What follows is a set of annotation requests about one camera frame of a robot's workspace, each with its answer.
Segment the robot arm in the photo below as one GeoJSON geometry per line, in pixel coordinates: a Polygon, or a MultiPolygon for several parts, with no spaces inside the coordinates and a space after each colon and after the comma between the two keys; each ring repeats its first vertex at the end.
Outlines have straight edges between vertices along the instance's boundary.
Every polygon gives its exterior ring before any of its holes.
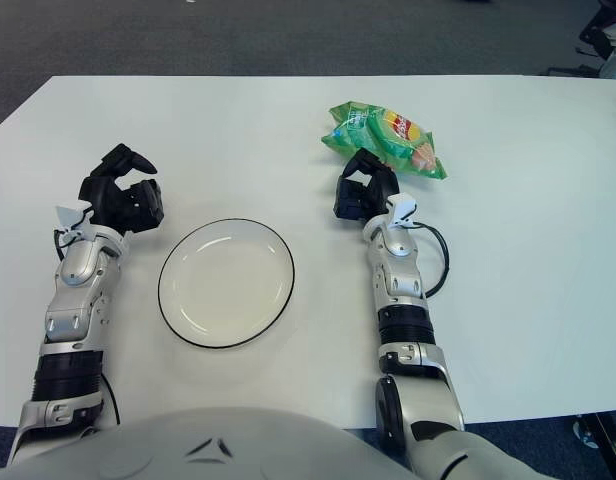
{"type": "Polygon", "coordinates": [[[368,259],[384,376],[375,390],[377,427],[384,449],[405,452],[425,480],[547,478],[509,457],[464,422],[443,350],[436,345],[417,269],[415,200],[399,193],[395,174],[359,150],[339,178],[335,215],[365,220],[368,259]],[[364,187],[347,177],[371,176],[364,187]]]}
{"type": "Polygon", "coordinates": [[[163,218],[154,180],[123,191],[115,184],[132,168],[156,173],[148,160],[118,145],[83,181],[80,200],[57,208],[56,292],[46,312],[32,398],[22,408],[9,464],[26,451],[36,454],[40,446],[54,448],[79,438],[101,413],[108,308],[128,254],[126,233],[155,228],[163,218]]]}

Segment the robotic hand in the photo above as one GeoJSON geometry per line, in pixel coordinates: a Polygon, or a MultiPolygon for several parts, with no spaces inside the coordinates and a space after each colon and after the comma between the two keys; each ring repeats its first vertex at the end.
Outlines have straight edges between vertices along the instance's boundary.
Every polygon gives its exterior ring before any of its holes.
{"type": "Polygon", "coordinates": [[[547,478],[463,431],[463,415],[443,350],[435,344],[417,269],[411,230],[423,224],[414,221],[416,210],[415,200],[399,193],[394,172],[365,149],[339,177],[335,215],[366,222],[362,235],[369,244],[381,337],[379,366],[385,374],[375,390],[381,445],[405,452],[413,471],[426,480],[547,478]],[[348,179],[357,171],[370,175],[367,186],[348,179]]]}
{"type": "Polygon", "coordinates": [[[101,413],[108,305],[128,253],[126,233],[156,228],[164,216],[155,180],[127,190],[115,184],[133,168],[157,173],[148,160],[119,144],[84,179],[79,201],[57,207],[56,293],[46,312],[32,399],[23,406],[9,464],[25,456],[22,447],[31,440],[36,449],[65,443],[101,413]]]}

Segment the plate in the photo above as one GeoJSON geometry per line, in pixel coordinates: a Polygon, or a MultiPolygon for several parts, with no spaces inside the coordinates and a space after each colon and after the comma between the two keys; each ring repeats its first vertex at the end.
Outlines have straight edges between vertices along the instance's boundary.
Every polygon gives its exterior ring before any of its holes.
{"type": "Polygon", "coordinates": [[[292,254],[273,229],[253,220],[218,220],[170,252],[159,276],[159,308],[185,341],[234,347],[279,318],[294,282],[292,254]]]}

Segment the chip bag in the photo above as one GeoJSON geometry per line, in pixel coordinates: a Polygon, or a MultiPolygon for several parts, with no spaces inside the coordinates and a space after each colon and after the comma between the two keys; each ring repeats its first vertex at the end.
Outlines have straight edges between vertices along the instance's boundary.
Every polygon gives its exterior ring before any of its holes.
{"type": "Polygon", "coordinates": [[[446,178],[432,133],[387,108],[348,102],[330,109],[337,127],[321,141],[346,158],[361,147],[397,172],[446,178]]]}

